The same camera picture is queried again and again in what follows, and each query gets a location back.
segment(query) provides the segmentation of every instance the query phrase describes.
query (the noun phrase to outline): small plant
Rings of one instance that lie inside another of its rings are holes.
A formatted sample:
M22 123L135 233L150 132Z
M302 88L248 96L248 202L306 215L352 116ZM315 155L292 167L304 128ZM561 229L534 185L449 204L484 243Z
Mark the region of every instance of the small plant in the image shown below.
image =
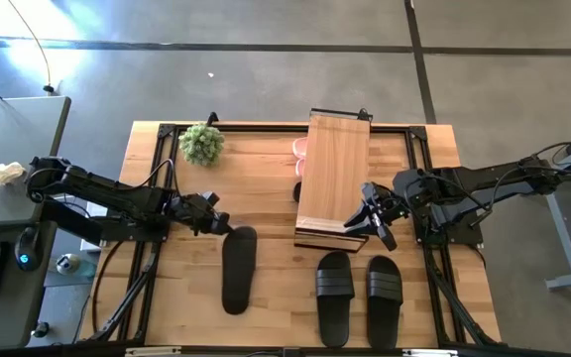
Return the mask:
M217 162L222 152L224 136L212 126L193 125L179 137L179 147L184 159L194 165L211 166Z

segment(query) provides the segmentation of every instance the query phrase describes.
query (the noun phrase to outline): crumpled paper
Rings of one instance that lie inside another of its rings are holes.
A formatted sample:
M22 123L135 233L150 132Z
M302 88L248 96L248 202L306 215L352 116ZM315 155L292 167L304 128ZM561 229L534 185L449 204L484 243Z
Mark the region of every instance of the crumpled paper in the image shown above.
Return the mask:
M20 177L24 174L24 171L24 167L17 162L9 165L0 164L0 187Z

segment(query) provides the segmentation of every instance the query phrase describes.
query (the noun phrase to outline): wooden tabletop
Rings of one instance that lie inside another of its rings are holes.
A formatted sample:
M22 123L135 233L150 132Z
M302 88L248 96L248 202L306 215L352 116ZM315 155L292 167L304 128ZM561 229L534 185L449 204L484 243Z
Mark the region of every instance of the wooden tabletop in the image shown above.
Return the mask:
M134 123L120 181L136 184L147 177L159 125L160 122ZM433 165L459 166L452 127L426 125L426 131ZM292 189L299 178L294 173L296 157L292 154L291 144L302 135L231 132L224 135L224 152L216 167L192 166L179 153L177 178L182 193L215 191L221 198L216 208L230 213L232 226L251 225L257 229L257 271L250 306L240 315L229 315L222 307L223 237L193 237L187 227L174 224L168 242L163 245L146 343L322 346L318 336L314 277L318 262L327 252L293 246L297 206L292 200ZM407 169L402 136L371 135L369 180L391 185L394 175ZM402 274L404 304L400 311L398 347L437 345L424 260L415 243L410 219L395 221L392 232L398 242L398 248L393 252L388 252L383 243L373 237L359 253L350 254L356 297L351 302L347 347L369 347L365 270L369 260L376 255L392 258ZM126 291L134 246L133 243L123 244L107 265L98 294L98 325L107 319ZM468 247L451 245L450 250L460 300L484 330L499 340L482 261ZM103 250L101 264L107 252L107 248ZM450 310L446 299L442 299L446 327L449 336L453 336ZM135 311L140 311L139 303L140 299ZM138 315L132 316L131 331ZM91 333L91 308L88 308L80 336L84 338Z

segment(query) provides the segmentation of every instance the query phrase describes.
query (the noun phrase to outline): black slide sandal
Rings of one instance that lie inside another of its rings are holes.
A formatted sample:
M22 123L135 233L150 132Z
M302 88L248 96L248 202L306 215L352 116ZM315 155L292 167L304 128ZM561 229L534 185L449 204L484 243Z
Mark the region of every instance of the black slide sandal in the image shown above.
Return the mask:
M372 348L396 348L401 305L398 266L387 257L372 258L367 267L367 337Z
M222 305L230 314L240 314L250 301L255 274L257 231L238 227L224 239L222 248Z
M349 303L354 297L351 265L345 252L327 254L316 270L316 309L321 341L343 347L349 339Z

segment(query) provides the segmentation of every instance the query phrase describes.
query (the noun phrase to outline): concrete floor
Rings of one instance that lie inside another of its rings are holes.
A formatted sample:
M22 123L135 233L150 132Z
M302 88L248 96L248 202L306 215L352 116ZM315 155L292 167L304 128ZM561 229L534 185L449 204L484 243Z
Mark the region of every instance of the concrete floor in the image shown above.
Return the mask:
M411 44L402 0L55 0L33 7L37 2L15 1L37 35L47 39ZM0 36L27 36L5 4L0 1ZM414 6L424 46L571 48L571 0L414 0ZM425 122L413 54L47 53L53 82L72 99L61 153L111 177L120 172L134 120L206 119L217 111L223 120L295 121L305 120L311 107L365 106L377 122ZM571 56L424 60L437 122L454 126L463 165L513 161L571 140ZM32 43L0 49L1 95L44 95L45 82ZM545 200L503 202L482 230L504 341L571 352L571 288L549 293L544 284L569 272ZM81 307L82 296L52 292L45 311L64 301ZM79 313L71 311L68 323L58 322L69 335ZM66 335L61 342L70 340Z

